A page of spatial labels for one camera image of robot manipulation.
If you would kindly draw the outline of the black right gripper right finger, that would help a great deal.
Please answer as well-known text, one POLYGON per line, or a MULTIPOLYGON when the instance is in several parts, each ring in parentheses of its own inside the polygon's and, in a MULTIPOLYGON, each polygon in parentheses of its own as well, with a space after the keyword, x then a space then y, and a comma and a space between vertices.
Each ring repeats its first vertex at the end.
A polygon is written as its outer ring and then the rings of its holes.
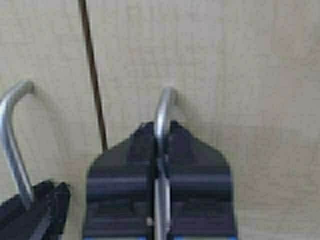
POLYGON ((233 177, 224 155, 176 120, 165 153, 171 202, 167 240, 238 239, 233 177))

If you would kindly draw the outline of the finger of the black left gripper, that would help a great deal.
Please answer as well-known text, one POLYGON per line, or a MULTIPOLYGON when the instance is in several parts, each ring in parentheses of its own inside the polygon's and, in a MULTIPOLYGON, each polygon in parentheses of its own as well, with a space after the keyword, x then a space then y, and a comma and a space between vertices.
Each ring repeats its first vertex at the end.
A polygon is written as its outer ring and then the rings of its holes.
POLYGON ((59 183, 46 196, 44 209, 31 234, 32 240, 61 240, 69 211, 71 192, 65 182, 59 183))
POLYGON ((19 194, 0 205, 0 238, 2 240, 30 239, 48 214, 47 195, 54 189, 50 180, 33 186, 36 200, 25 208, 19 194))

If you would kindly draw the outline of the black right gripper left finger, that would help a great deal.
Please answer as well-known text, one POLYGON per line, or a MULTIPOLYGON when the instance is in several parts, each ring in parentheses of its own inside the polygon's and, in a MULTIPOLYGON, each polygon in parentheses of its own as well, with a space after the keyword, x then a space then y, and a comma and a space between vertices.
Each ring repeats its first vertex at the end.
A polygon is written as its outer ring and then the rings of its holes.
POLYGON ((84 240, 152 240, 153 122, 95 158, 86 175, 84 240))

